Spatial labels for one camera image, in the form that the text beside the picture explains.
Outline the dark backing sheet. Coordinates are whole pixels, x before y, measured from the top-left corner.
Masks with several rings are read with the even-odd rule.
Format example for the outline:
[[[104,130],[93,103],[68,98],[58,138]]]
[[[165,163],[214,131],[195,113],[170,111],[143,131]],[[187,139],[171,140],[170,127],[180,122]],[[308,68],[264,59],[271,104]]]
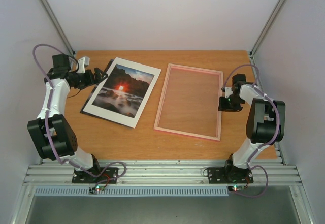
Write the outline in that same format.
[[[108,77],[101,82],[89,97],[82,112],[107,121],[134,128],[137,110],[133,107],[132,95],[127,92],[131,78],[129,72],[134,63],[116,58],[108,68]]]

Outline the sunset landscape photo white border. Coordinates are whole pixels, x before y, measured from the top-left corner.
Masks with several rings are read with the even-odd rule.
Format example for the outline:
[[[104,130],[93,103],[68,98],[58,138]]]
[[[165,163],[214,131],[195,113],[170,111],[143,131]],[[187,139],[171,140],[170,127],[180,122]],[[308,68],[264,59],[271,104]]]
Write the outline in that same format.
[[[160,76],[161,69],[115,58],[82,112],[135,128]]]

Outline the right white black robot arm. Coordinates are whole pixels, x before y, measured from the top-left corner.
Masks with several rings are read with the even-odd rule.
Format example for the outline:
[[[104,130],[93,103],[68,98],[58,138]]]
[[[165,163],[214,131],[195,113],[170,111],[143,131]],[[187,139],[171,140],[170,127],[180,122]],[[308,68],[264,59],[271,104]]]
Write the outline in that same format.
[[[240,112],[247,103],[250,111],[246,124],[246,139],[241,147],[226,160],[224,167],[215,171],[216,179],[225,183],[251,182],[251,162],[266,148],[284,136],[285,109],[263,93],[255,83],[246,81],[246,75],[232,77],[232,86],[224,86],[224,96],[219,98],[220,112]]]

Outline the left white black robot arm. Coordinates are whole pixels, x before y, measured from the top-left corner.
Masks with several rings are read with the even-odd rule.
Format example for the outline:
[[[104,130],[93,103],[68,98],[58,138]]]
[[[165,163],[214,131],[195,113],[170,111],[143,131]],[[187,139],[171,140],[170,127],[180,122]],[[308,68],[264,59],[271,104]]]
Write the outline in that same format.
[[[98,85],[108,75],[101,69],[88,69],[87,56],[76,61],[72,70],[71,56],[65,54],[52,57],[53,67],[44,79],[46,94],[42,109],[35,120],[27,124],[28,132],[41,159],[70,164],[75,168],[74,179],[98,182],[102,169],[93,154],[78,146],[76,134],[64,116],[66,100],[71,88],[83,90]]]

